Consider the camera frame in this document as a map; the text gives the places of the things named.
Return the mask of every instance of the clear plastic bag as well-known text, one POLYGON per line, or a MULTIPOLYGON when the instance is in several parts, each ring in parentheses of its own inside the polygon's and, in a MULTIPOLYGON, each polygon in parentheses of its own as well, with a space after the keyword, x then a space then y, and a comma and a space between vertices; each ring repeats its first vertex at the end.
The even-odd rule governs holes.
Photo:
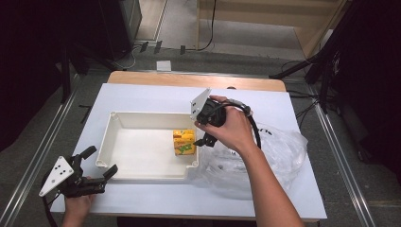
MULTIPOLYGON (((289 191, 306 156, 307 140, 297 131, 280 131, 257 124, 261 147, 279 183, 289 191)), ((237 199, 252 198, 248 173, 241 157, 217 141, 213 148, 198 148, 198 179, 204 179, 220 194, 237 199)))

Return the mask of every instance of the white tabletop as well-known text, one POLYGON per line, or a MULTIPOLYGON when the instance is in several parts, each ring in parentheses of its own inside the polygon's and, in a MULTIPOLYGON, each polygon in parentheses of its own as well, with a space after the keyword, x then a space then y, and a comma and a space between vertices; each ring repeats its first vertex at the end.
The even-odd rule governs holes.
MULTIPOLYGON (((205 88, 103 84, 92 112, 78 140, 74 154, 90 146, 100 148, 110 112, 190 112, 189 101, 205 88)), ((288 93, 214 89, 212 95, 227 96, 249 105, 256 122, 280 130, 299 131, 288 93)), ((101 177, 95 166, 97 153, 82 161, 84 176, 101 177)), ((306 155, 288 196, 303 220, 326 218, 323 201, 306 155)), ((52 212, 64 212, 63 197, 54 201, 52 212)), ((191 181, 110 180, 106 192, 98 194, 91 213, 116 216, 254 218, 252 200, 224 197, 208 186, 191 181)))

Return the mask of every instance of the black cable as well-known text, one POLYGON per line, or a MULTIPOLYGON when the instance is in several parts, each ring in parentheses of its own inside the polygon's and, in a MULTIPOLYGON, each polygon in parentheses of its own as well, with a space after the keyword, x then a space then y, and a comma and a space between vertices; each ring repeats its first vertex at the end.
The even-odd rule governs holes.
POLYGON ((253 128, 254 137, 256 138, 256 144, 259 148, 262 148, 262 144, 260 142, 259 129, 256 126, 256 122, 254 122, 253 117, 251 115, 248 116, 248 119, 250 120, 252 128, 253 128))
POLYGON ((289 96, 291 98, 311 98, 311 97, 317 97, 317 96, 289 96))
POLYGON ((51 200, 51 201, 47 204, 47 206, 51 205, 51 204, 53 203, 53 201, 55 201, 60 195, 61 195, 60 192, 57 193, 57 196, 56 196, 55 198, 53 198, 53 200, 51 200))
POLYGON ((252 117, 252 115, 250 113, 251 109, 246 109, 246 108, 244 108, 244 107, 242 107, 242 106, 240 106, 238 104, 232 103, 232 102, 224 103, 225 101, 223 101, 222 105, 219 105, 219 106, 215 107, 214 109, 212 109, 205 117, 209 117, 211 114, 213 114, 218 109, 225 108, 225 107, 228 107, 228 106, 234 106, 234 107, 239 108, 248 117, 248 119, 250 120, 250 123, 251 123, 252 128, 253 128, 254 137, 256 139, 256 144, 257 144, 257 146, 259 148, 262 148, 262 145, 261 145, 261 142, 260 142, 259 129, 257 128, 256 123, 254 122, 254 119, 253 119, 253 117, 252 117))
POLYGON ((308 93, 303 93, 303 92, 299 92, 299 91, 295 91, 295 90, 287 90, 287 92, 288 93, 296 93, 296 94, 305 95, 305 96, 309 95, 308 93))
POLYGON ((123 53, 123 56, 121 56, 120 58, 118 58, 117 60, 115 60, 115 61, 113 61, 113 62, 117 62, 117 61, 121 61, 121 60, 123 60, 123 59, 125 59, 126 57, 127 57, 127 55, 129 55, 131 52, 132 52, 132 50, 130 50, 130 51, 127 51, 127 52, 122 52, 123 53))
POLYGON ((310 106, 308 106, 306 109, 304 109, 303 111, 301 111, 301 112, 299 112, 299 113, 296 114, 297 119, 298 119, 299 117, 302 116, 302 119, 301 119, 299 128, 302 127, 302 124, 303 124, 303 122, 304 122, 304 119, 305 119, 307 113, 308 113, 310 110, 312 110, 313 107, 314 107, 316 104, 318 104, 318 103, 319 103, 319 100, 317 99, 317 100, 315 100, 310 106))
POLYGON ((215 23, 215 14, 216 14, 216 2, 217 2, 217 0, 215 0, 215 5, 213 5, 213 15, 212 15, 212 35, 211 35, 211 37, 210 37, 210 40, 209 40, 209 43, 207 44, 207 46, 205 46, 204 48, 202 48, 202 49, 186 49, 186 50, 189 50, 189 51, 202 51, 202 50, 204 50, 204 49, 206 49, 207 47, 209 47, 209 45, 212 43, 212 41, 213 41, 213 25, 214 25, 214 23, 215 23))
MULTIPOLYGON (((147 48, 153 48, 153 49, 155 49, 156 48, 156 46, 150 46, 150 45, 148 45, 148 47, 147 48)), ((177 50, 177 51, 180 51, 180 49, 176 49, 176 48, 168 48, 168 47, 158 47, 160 50, 177 50)))
POLYGON ((93 106, 85 106, 85 105, 78 105, 80 108, 87 108, 85 115, 83 116, 82 120, 80 121, 80 124, 85 123, 85 121, 88 119, 89 114, 91 113, 92 107, 93 106))
POLYGON ((289 63, 300 63, 300 62, 302 62, 302 61, 287 61, 287 62, 285 62, 283 65, 281 65, 281 72, 282 73, 284 72, 284 66, 288 65, 289 63))
MULTIPOLYGON (((47 178, 49 177, 51 170, 52 170, 52 169, 48 170, 48 171, 44 174, 44 177, 42 178, 42 187, 44 187, 44 183, 46 182, 47 178)), ((44 204, 44 212, 46 213, 46 217, 47 217, 47 220, 49 221, 50 226, 51 226, 51 227, 58 227, 56 221, 53 219, 53 216, 51 215, 50 208, 49 208, 49 206, 48 206, 49 203, 47 203, 46 196, 43 196, 43 197, 42 197, 42 202, 43 202, 43 204, 44 204)))
POLYGON ((136 63, 136 59, 135 59, 135 56, 133 56, 133 52, 135 51, 135 49, 138 49, 138 48, 139 48, 139 46, 135 46, 135 47, 132 49, 132 51, 130 51, 130 53, 129 53, 129 54, 132 56, 132 64, 131 64, 131 65, 129 65, 129 66, 124 66, 124 65, 118 63, 119 61, 125 59, 125 57, 126 57, 127 55, 125 55, 123 58, 121 58, 121 59, 118 60, 118 61, 113 61, 113 64, 117 65, 118 67, 120 67, 120 68, 122 68, 122 69, 130 69, 130 68, 132 68, 133 66, 135 66, 135 63, 136 63))

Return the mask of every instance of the person's right hand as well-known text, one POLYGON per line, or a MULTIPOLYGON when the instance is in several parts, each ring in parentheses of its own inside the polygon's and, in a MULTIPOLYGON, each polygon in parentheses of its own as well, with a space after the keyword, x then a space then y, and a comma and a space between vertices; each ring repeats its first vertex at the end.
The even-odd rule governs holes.
MULTIPOLYGON (((218 102, 227 100, 225 96, 210 96, 218 102)), ((251 150, 252 147, 256 146, 253 140, 252 127, 248 120, 248 117, 235 107, 225 107, 226 109, 226 122, 221 127, 215 127, 207 124, 202 125, 198 121, 195 122, 195 126, 199 129, 213 135, 227 148, 237 151, 242 155, 247 150, 251 150)))
POLYGON ((79 227, 89 215, 96 194, 76 198, 64 198, 65 214, 62 227, 79 227))

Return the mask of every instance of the white tray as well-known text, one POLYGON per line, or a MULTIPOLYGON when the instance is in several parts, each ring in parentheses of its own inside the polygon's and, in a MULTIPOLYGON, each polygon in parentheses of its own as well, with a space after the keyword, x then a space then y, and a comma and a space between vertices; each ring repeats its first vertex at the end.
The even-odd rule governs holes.
POLYGON ((117 164, 116 180, 185 179, 198 166, 198 153, 175 155, 173 130, 196 127, 185 113, 112 112, 96 166, 117 164))

